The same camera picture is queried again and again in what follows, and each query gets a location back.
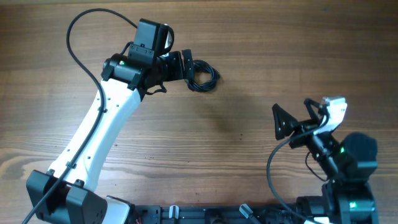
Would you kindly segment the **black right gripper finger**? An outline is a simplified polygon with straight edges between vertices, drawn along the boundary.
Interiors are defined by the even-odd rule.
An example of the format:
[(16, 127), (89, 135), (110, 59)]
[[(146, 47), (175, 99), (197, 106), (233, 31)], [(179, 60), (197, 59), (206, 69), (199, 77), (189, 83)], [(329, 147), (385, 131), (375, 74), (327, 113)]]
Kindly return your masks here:
[(277, 103), (272, 107), (276, 140), (290, 136), (298, 127), (299, 122)]
[(320, 103), (318, 103), (310, 98), (306, 98), (303, 103), (304, 103), (311, 119), (319, 120), (320, 118), (314, 109), (316, 108), (318, 110), (322, 110), (323, 106)]

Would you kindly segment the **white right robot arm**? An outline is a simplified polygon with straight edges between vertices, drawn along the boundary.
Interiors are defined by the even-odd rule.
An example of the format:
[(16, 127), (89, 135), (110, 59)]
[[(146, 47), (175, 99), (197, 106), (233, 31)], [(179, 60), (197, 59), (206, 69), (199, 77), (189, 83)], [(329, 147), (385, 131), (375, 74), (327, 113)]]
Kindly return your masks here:
[(271, 156), (286, 144), (292, 149), (305, 146), (326, 175), (322, 196), (299, 197), (295, 205), (288, 205), (274, 187), (271, 192), (284, 211), (295, 217), (295, 223), (378, 223), (369, 184), (378, 167), (377, 141), (359, 132), (347, 135), (341, 142), (333, 137), (348, 107), (342, 96), (325, 97), (320, 103), (307, 98), (303, 103), (310, 115), (305, 121), (298, 121), (279, 105), (273, 105), (275, 137), (280, 144)]

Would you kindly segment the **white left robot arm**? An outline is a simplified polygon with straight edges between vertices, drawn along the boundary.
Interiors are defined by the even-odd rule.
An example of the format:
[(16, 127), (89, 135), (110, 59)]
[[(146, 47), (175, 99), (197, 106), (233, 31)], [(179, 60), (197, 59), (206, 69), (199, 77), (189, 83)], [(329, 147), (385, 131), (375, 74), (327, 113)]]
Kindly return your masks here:
[(72, 140), (47, 172), (32, 171), (29, 215), (49, 223), (139, 223), (135, 206), (95, 190), (106, 157), (130, 115), (164, 83), (192, 77), (189, 50), (175, 52), (174, 31), (141, 19), (134, 41), (105, 60), (97, 94)]

